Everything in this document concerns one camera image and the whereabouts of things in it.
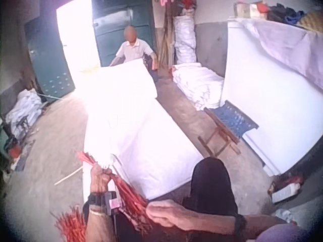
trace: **white shirt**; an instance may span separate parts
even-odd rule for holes
[[[131,46],[129,41],[122,43],[120,49],[118,50],[117,57],[125,57],[125,62],[133,61],[134,59],[143,58],[144,54],[151,55],[153,50],[147,44],[146,41],[142,39],[136,40],[134,46]]]

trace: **watch strap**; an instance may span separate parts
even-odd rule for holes
[[[243,230],[246,228],[247,220],[241,214],[234,215],[236,218],[234,222],[234,235],[237,239],[244,241]]]
[[[103,207],[105,206],[104,194],[90,193],[88,196],[89,205],[95,205]]]

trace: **red bundle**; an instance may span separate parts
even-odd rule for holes
[[[67,242],[85,242],[86,225],[83,214],[77,207],[71,208],[70,213],[62,213],[60,217],[54,217],[56,218],[55,227],[59,229]]]
[[[190,9],[194,4],[193,0],[182,0],[182,3],[184,4],[185,9]]]
[[[92,165],[95,163],[94,158],[88,153],[80,152],[78,158],[81,161]],[[137,231],[140,231],[142,234],[147,234],[152,228],[152,222],[145,211],[148,205],[147,200],[138,194],[134,188],[128,185],[121,177],[115,174],[111,174],[110,177],[119,191],[124,205],[123,210],[127,214],[127,217],[134,224]]]

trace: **green metal door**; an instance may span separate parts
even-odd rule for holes
[[[133,25],[138,38],[155,49],[151,0],[92,0],[93,26],[102,67],[110,65],[121,44],[123,32]]]
[[[63,97],[75,89],[61,43],[56,12],[25,24],[30,58],[45,95]]]

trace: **wooden stool leg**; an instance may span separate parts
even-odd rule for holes
[[[230,143],[231,143],[231,140],[228,139],[226,141],[226,144],[214,155],[214,157],[217,158],[225,150],[225,148],[227,148],[227,146],[230,145]]]
[[[237,155],[241,154],[240,149],[238,148],[238,146],[236,146],[235,144],[230,144],[231,148],[233,149],[234,152],[236,152]]]
[[[219,132],[219,129],[216,127],[216,129],[213,131],[211,136],[206,140],[206,143],[208,144],[210,140],[213,138],[214,135],[216,135]]]
[[[206,151],[208,152],[208,154],[211,157],[214,157],[213,152],[211,151],[211,149],[208,147],[207,143],[202,139],[201,136],[197,137],[197,139],[201,142],[202,146],[206,149]]]

